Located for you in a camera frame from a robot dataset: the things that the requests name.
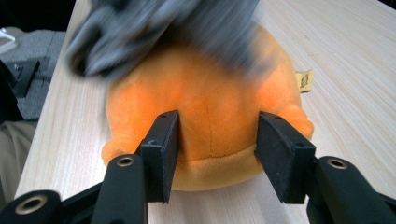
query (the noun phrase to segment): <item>gray fabric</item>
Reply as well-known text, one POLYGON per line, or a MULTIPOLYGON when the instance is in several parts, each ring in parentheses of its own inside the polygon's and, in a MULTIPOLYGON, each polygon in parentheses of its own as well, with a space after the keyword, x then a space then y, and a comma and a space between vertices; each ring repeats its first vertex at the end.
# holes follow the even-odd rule
POLYGON ((0 209, 14 199, 36 125, 6 121, 0 126, 0 209))
POLYGON ((4 63, 40 61, 26 97, 18 99, 18 108, 24 119, 37 119, 41 114, 64 37, 65 32, 48 30, 25 33, 17 36, 15 49, 0 54, 4 63))
POLYGON ((74 73, 117 78, 166 37, 198 47, 230 69, 250 68, 258 0, 92 0, 65 58, 74 73))

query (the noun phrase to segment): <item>orange plush toy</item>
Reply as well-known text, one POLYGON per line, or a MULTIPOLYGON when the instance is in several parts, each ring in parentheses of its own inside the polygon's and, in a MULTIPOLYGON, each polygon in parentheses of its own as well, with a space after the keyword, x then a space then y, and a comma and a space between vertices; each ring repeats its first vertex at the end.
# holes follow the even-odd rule
MULTIPOLYGON (((230 68, 199 45, 161 37, 112 81, 105 164, 134 153, 156 117, 171 110, 178 110, 180 125, 175 190, 216 189, 261 174, 254 155, 260 111, 283 117, 310 139, 313 125, 302 110, 288 54, 260 25, 253 23, 250 31, 253 66, 230 68)), ((77 57, 69 55, 71 61, 77 57)))

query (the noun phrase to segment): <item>gray plush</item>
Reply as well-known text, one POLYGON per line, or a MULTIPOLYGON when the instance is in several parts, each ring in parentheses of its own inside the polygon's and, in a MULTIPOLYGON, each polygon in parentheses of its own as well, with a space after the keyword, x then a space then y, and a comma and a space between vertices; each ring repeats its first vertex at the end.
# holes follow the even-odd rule
POLYGON ((74 73, 118 78, 164 37, 194 45, 230 69, 252 65, 252 14, 258 0, 92 0, 66 50, 74 73))

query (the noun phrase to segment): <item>wooden table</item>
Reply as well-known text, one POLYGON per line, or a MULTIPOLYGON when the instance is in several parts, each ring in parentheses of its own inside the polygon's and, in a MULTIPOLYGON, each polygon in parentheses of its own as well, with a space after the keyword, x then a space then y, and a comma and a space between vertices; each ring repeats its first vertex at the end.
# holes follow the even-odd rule
MULTIPOLYGON (((87 2, 77 0, 65 43, 87 2)), ((256 20, 296 70, 314 71, 313 90, 302 97, 317 156, 351 161, 396 198, 396 11, 375 0, 266 0, 256 20)), ((66 199, 103 180, 105 89, 72 76, 61 53, 17 195, 55 189, 66 199)), ((305 206, 280 204, 266 175, 224 189, 174 191, 168 205, 148 209, 151 223, 307 223, 305 206)))

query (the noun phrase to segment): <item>label tag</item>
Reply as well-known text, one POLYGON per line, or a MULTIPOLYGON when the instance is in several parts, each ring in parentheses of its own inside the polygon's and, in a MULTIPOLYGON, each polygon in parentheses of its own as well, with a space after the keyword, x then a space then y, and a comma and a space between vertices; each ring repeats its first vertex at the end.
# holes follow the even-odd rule
POLYGON ((311 91, 313 71, 296 72, 297 85, 300 93, 311 91))

